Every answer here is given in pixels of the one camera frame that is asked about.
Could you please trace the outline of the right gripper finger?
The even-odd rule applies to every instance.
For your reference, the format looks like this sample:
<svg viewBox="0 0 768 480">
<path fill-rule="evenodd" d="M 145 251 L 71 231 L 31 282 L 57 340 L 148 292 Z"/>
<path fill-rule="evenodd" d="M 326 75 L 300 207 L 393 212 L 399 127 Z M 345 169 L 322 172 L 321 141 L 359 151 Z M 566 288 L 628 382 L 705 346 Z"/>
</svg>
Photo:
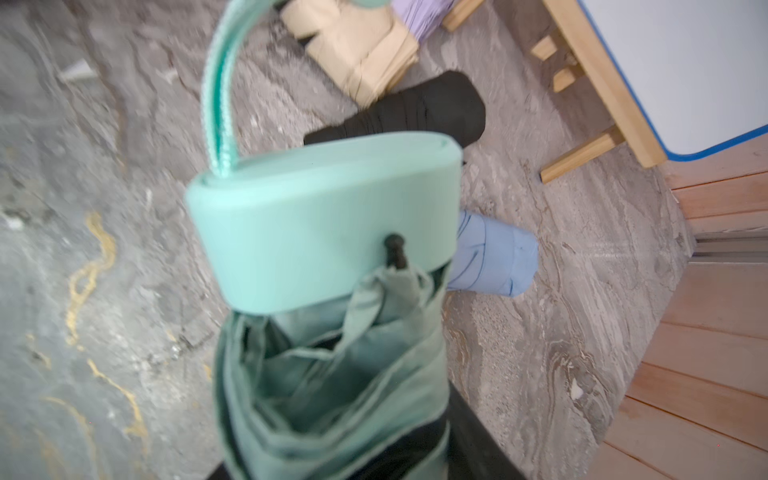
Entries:
<svg viewBox="0 0 768 480">
<path fill-rule="evenodd" d="M 447 456 L 450 480 L 526 479 L 452 383 L 447 418 L 450 424 Z"/>
</svg>

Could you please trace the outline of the mint umbrella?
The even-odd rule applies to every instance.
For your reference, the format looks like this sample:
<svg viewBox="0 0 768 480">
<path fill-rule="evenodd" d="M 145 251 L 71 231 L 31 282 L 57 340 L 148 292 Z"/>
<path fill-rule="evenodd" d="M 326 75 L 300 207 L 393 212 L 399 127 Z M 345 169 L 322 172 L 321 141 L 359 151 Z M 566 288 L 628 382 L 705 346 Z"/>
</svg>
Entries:
<svg viewBox="0 0 768 480">
<path fill-rule="evenodd" d="M 228 479 L 445 479 L 442 305 L 462 150 L 435 132 L 239 154 L 231 81 L 270 8 L 233 1 L 201 116 L 208 170 L 186 203 L 230 312 L 213 397 Z"/>
</svg>

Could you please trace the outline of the blue folded umbrella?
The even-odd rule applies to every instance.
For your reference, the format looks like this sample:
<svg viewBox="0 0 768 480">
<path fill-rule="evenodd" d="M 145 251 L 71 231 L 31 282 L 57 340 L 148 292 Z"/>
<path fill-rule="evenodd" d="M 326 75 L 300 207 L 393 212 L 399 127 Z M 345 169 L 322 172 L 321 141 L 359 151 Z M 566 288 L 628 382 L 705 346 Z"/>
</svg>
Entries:
<svg viewBox="0 0 768 480">
<path fill-rule="evenodd" d="M 462 211 L 447 288 L 519 296 L 533 283 L 538 253 L 539 244 L 532 233 Z"/>
</svg>

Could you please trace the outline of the black folded umbrella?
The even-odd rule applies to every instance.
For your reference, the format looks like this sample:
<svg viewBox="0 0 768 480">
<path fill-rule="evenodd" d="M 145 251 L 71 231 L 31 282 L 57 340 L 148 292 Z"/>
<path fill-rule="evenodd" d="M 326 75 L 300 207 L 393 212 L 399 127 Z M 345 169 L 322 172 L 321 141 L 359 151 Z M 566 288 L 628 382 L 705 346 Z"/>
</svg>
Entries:
<svg viewBox="0 0 768 480">
<path fill-rule="evenodd" d="M 338 125 L 304 136 L 306 145 L 404 131 L 445 134 L 465 148 L 486 128 L 486 106 L 467 75 L 446 71 L 428 81 L 383 96 Z"/>
</svg>

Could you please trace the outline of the beige umbrella beside purple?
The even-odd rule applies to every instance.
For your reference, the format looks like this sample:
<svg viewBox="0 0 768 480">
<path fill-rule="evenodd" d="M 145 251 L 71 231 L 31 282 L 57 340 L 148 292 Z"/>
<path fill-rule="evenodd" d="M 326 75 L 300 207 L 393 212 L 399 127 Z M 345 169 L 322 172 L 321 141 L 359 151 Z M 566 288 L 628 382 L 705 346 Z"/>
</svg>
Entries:
<svg viewBox="0 0 768 480">
<path fill-rule="evenodd" d="M 419 44 L 391 6 L 350 1 L 289 1 L 280 18 L 333 83 L 366 108 L 417 63 Z"/>
</svg>

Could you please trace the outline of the purple folded umbrella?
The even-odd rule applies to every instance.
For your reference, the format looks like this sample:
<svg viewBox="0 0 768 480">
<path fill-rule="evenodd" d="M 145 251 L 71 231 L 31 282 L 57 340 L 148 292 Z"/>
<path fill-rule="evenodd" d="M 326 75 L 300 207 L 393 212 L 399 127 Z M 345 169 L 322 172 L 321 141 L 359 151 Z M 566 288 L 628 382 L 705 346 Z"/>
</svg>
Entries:
<svg viewBox="0 0 768 480">
<path fill-rule="evenodd" d="M 456 0 L 392 0 L 397 17 L 419 42 L 423 43 L 453 9 Z"/>
</svg>

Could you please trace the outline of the white board blue frame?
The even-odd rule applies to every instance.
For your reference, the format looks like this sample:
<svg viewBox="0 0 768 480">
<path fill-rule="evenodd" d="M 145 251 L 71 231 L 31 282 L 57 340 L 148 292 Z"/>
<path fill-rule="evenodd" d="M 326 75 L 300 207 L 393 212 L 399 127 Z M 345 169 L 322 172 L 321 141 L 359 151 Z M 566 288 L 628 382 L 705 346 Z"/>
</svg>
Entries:
<svg viewBox="0 0 768 480">
<path fill-rule="evenodd" d="M 766 2 L 579 5 L 671 160 L 766 134 Z"/>
</svg>

